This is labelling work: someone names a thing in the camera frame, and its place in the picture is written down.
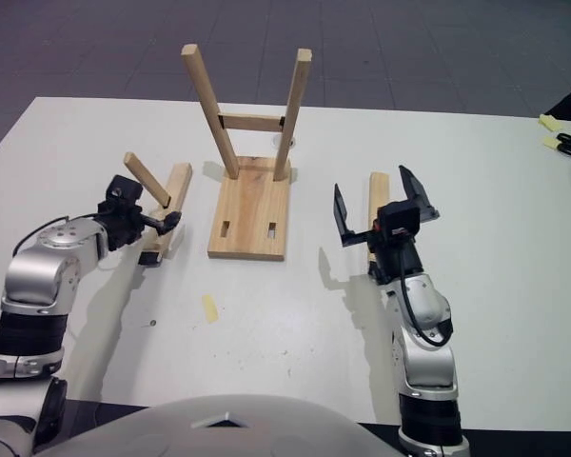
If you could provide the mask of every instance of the wooden stick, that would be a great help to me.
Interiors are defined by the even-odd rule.
[[[125,164],[125,167],[131,171],[131,174],[135,176],[135,179],[144,186],[144,189],[150,192],[154,199],[159,202],[159,205],[163,208],[166,208],[169,205],[169,194],[165,189],[163,189],[163,186],[159,184],[156,178],[152,176],[152,173],[148,171],[142,161],[137,158],[137,155],[133,152],[126,153],[123,163]]]
[[[189,163],[175,164],[171,169],[171,174],[167,180],[167,191],[173,196],[173,198],[171,198],[168,207],[158,208],[153,211],[150,216],[156,219],[163,219],[170,212],[181,210],[184,199],[187,195],[188,184],[190,183],[191,176],[192,167]],[[154,265],[161,262],[163,255],[169,248],[169,243],[175,230],[172,230],[170,233],[163,236],[158,236],[154,229],[152,231],[154,231],[154,234],[144,244],[144,250],[142,251],[142,257],[140,258],[140,263],[143,265]]]
[[[185,45],[182,48],[182,57],[187,66],[188,73],[194,88],[199,95],[199,102],[203,113],[206,115],[209,129],[216,141],[216,146],[222,156],[222,161],[225,163],[226,172],[231,179],[237,179],[239,175],[239,164],[237,163],[237,156],[230,143],[230,138],[225,129],[220,124],[218,117],[220,109],[218,108],[218,101],[213,92],[209,76],[207,76],[206,66],[203,63],[201,52],[197,45]]]
[[[377,218],[377,209],[389,203],[389,175],[373,171],[370,173],[370,195],[368,198],[368,228]],[[374,254],[368,252],[368,262],[376,262]]]
[[[275,160],[275,172],[273,180],[281,181],[286,177],[286,160],[289,153],[289,144],[294,135],[294,127],[298,118],[298,110],[303,102],[305,95],[306,79],[311,68],[311,58],[313,54],[311,50],[299,49],[296,56],[296,66],[292,75],[292,83],[289,87],[289,95],[287,96],[287,108],[285,109],[284,130],[282,139],[277,150],[277,159]]]
[[[255,114],[219,114],[225,129],[282,131],[283,116],[259,116]]]

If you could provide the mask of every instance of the wooden block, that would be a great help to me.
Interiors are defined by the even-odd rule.
[[[289,144],[294,135],[298,111],[303,103],[306,79],[311,70],[312,57],[313,53],[311,50],[305,49],[299,49],[296,55],[296,65],[294,66],[294,74],[292,75],[289,95],[287,96],[287,107],[285,108],[284,130],[277,149],[277,159],[275,160],[275,174],[273,176],[275,181],[286,178],[286,160],[289,153]]]
[[[163,186],[156,180],[156,178],[148,171],[146,166],[137,158],[133,152],[125,154],[123,159],[125,167],[131,172],[135,179],[137,179],[144,189],[146,189],[159,202],[159,205],[166,207],[169,205],[169,193],[163,189]]]
[[[225,129],[282,131],[283,116],[258,116],[254,114],[226,114],[220,118]]]
[[[273,181],[275,159],[238,157],[239,178],[222,180],[207,254],[253,260],[284,260],[290,164],[286,179]]]
[[[180,211],[182,205],[184,204],[184,199],[187,195],[188,184],[190,183],[190,177],[192,176],[192,167],[189,163],[176,164],[171,169],[171,174],[167,180],[166,190],[170,195],[170,201],[167,208],[159,207],[153,211],[150,216],[156,219],[163,219],[172,211]],[[163,256],[169,248],[169,243],[171,237],[173,236],[172,230],[163,236],[158,236],[156,230],[151,228],[154,232],[142,251],[140,257],[140,264],[144,265],[156,265],[161,262]]]
[[[373,171],[370,173],[370,194],[368,198],[368,228],[377,218],[377,209],[389,203],[389,175]],[[368,252],[368,262],[376,262],[374,254]]]
[[[220,124],[220,119],[218,117],[218,114],[220,113],[218,101],[216,100],[216,94],[209,82],[209,76],[207,76],[206,66],[203,63],[199,47],[197,45],[185,45],[182,48],[182,58],[184,59],[184,63],[188,69],[188,74],[190,75],[192,84],[199,95],[201,108],[206,116],[211,134],[216,141],[218,151],[222,156],[222,161],[225,164],[228,176],[235,179],[239,173],[237,168],[237,156],[235,155],[232,144],[230,143],[228,132],[223,129]]]

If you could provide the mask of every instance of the white table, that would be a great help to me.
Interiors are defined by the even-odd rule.
[[[453,309],[463,426],[571,430],[571,159],[541,145],[547,134],[534,119],[303,108],[285,262],[210,260],[222,172],[197,104],[37,98],[0,144],[0,295],[13,245],[49,218],[93,211],[112,175],[128,175],[126,151],[162,179],[189,161],[163,265],[137,267],[138,244],[83,281],[61,371],[69,397],[152,406],[255,392],[395,424],[384,309],[365,248],[340,246],[332,192],[338,182],[349,225],[365,229],[370,171],[391,173],[402,199],[405,164],[442,214],[418,250]],[[274,155],[273,136],[231,133],[243,155]]]

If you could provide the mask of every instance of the black cable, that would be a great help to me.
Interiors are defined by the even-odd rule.
[[[408,311],[408,315],[410,316],[410,320],[412,321],[412,327],[417,331],[419,336],[428,343],[429,345],[433,346],[434,348],[441,348],[448,340],[450,340],[450,334],[446,334],[441,341],[434,341],[430,339],[427,335],[423,333],[421,330],[421,326],[419,326],[419,322],[417,321],[417,317],[415,313],[412,311],[412,307],[410,306],[410,300],[408,299],[408,291],[406,290],[406,275],[404,274],[404,253],[403,249],[398,250],[398,260],[400,261],[400,286],[402,287],[402,295],[404,296],[404,305],[406,306],[406,311]]]
[[[53,219],[52,221],[48,221],[45,224],[43,224],[42,226],[35,228],[33,231],[28,233],[19,243],[17,243],[15,248],[12,250],[12,256],[14,257],[15,255],[17,255],[17,252],[19,252],[19,249],[23,246],[23,244],[26,241],[29,240],[29,238],[31,238],[33,235],[38,233],[40,230],[46,229],[48,226],[52,226],[56,222],[66,221],[66,223],[68,223],[70,221],[75,221],[76,219],[84,219],[84,218],[95,217],[95,216],[104,216],[106,214],[109,214],[109,211],[107,211],[107,212],[92,212],[90,214],[83,214],[82,216],[76,216],[73,219],[70,219],[69,216],[61,216],[61,217],[57,217],[57,218]]]
[[[15,246],[15,248],[12,250],[12,256],[14,257],[15,255],[17,255],[17,252],[19,252],[19,249],[23,246],[23,244],[29,240],[29,238],[31,238],[33,235],[35,235],[36,233],[38,233],[40,230],[42,229],[46,229],[48,226],[53,225],[56,222],[59,221],[69,221],[69,216],[61,216],[61,217],[57,217],[56,219],[53,219],[52,221],[48,221],[46,224],[43,224],[42,226],[40,226],[39,228],[35,228],[33,231],[31,231],[30,233],[28,233],[19,243],[17,243],[17,245]]]

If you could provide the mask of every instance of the rectangular slot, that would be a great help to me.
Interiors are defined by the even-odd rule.
[[[268,232],[266,233],[266,238],[270,238],[271,240],[274,240],[276,228],[277,228],[277,223],[269,222],[268,223]]]
[[[220,229],[220,236],[226,238],[228,235],[228,227],[230,227],[230,221],[223,221],[222,228]]]

